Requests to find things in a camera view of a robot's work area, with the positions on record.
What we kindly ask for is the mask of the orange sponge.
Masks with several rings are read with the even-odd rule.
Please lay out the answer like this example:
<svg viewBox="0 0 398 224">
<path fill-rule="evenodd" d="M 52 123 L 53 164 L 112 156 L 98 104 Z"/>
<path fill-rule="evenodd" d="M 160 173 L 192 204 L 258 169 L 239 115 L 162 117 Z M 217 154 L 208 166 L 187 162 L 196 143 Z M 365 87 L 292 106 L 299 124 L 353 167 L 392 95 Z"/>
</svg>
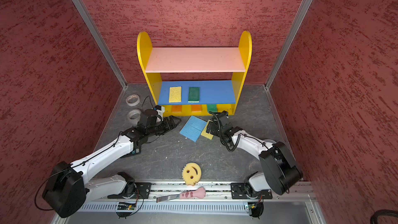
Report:
<svg viewBox="0 0 398 224">
<path fill-rule="evenodd" d="M 172 105 L 172 113 L 181 113 L 182 105 Z"/>
<path fill-rule="evenodd" d="M 191 111 L 193 113 L 202 112 L 202 105 L 191 105 Z"/>
</svg>

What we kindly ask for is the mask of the light green sponge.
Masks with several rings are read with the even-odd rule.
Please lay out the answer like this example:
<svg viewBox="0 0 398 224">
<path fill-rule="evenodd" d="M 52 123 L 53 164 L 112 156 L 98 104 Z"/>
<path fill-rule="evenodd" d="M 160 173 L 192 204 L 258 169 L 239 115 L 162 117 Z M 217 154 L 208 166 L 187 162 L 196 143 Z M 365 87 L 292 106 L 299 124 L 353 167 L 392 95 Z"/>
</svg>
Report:
<svg viewBox="0 0 398 224">
<path fill-rule="evenodd" d="M 213 113 L 217 112 L 218 111 L 217 110 L 217 105 L 216 104 L 208 104 L 207 105 L 207 111 L 208 112 L 213 112 Z"/>
</svg>

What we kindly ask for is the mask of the orange sponge front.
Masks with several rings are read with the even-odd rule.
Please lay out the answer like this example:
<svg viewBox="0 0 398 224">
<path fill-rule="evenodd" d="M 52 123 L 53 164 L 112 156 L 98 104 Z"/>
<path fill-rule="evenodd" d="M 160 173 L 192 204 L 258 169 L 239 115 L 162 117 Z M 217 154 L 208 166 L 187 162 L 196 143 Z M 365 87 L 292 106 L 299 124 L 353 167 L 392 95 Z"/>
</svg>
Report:
<svg viewBox="0 0 398 224">
<path fill-rule="evenodd" d="M 202 112 L 202 105 L 191 105 L 191 111 L 193 113 Z"/>
</svg>

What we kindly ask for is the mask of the dark green sponge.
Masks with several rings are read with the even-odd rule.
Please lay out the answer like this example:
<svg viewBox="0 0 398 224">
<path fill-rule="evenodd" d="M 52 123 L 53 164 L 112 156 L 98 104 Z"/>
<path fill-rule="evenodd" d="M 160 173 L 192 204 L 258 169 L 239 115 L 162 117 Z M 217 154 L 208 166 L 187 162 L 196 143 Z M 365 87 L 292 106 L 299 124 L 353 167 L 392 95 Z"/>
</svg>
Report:
<svg viewBox="0 0 398 224">
<path fill-rule="evenodd" d="M 200 102 L 200 87 L 190 87 L 189 88 L 188 102 L 189 103 L 199 103 Z"/>
</svg>

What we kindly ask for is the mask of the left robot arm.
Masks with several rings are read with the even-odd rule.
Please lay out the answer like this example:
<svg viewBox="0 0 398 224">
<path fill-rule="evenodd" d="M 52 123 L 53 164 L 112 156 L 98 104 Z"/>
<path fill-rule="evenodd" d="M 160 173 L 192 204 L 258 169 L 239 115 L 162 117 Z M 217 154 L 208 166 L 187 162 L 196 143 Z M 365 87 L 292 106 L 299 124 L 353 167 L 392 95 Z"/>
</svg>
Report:
<svg viewBox="0 0 398 224">
<path fill-rule="evenodd" d="M 152 136 L 162 136 L 175 129 L 181 119 L 163 117 L 158 106 L 141 112 L 137 125 L 121 131 L 101 149 L 72 163 L 62 161 L 54 166 L 49 178 L 38 188 L 42 198 L 60 217 L 66 218 L 84 204 L 103 197 L 138 200 L 135 179 L 125 172 L 108 178 L 95 176 L 120 158 L 141 153 L 142 145 Z"/>
</svg>

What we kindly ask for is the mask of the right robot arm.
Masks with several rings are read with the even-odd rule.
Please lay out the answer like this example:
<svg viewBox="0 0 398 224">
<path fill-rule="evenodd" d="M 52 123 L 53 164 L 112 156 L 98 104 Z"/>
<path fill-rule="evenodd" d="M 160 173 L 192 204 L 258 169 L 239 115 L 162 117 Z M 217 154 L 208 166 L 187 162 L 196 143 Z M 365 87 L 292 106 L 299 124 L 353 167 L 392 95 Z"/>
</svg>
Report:
<svg viewBox="0 0 398 224">
<path fill-rule="evenodd" d="M 279 196 L 303 178 L 303 171 L 288 146 L 283 142 L 258 139 L 229 122 L 229 113 L 210 112 L 211 120 L 206 133 L 220 139 L 228 152 L 242 149 L 259 160 L 262 172 L 249 175 L 243 184 L 246 197 L 255 199 L 262 191 L 272 191 Z"/>
</svg>

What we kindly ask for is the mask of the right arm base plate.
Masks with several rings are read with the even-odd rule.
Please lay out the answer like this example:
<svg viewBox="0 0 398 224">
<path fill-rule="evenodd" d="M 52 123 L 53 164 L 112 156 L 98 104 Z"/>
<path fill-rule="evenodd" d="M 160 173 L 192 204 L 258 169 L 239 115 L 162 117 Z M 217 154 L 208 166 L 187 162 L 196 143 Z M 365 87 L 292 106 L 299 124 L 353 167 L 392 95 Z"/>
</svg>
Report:
<svg viewBox="0 0 398 224">
<path fill-rule="evenodd" d="M 248 183 L 231 183 L 232 199 L 270 200 L 271 190 L 255 191 Z"/>
</svg>

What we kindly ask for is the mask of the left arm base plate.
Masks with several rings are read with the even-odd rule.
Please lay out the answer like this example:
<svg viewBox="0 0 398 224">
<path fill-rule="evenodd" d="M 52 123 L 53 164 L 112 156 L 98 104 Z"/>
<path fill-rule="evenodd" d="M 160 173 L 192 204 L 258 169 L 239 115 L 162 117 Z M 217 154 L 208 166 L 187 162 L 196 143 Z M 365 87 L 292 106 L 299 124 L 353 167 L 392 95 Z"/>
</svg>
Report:
<svg viewBox="0 0 398 224">
<path fill-rule="evenodd" d="M 117 195 L 109 195 L 108 199 L 137 199 L 141 197 L 142 199 L 148 199 L 151 191 L 152 183 L 128 183 L 121 193 Z"/>
</svg>

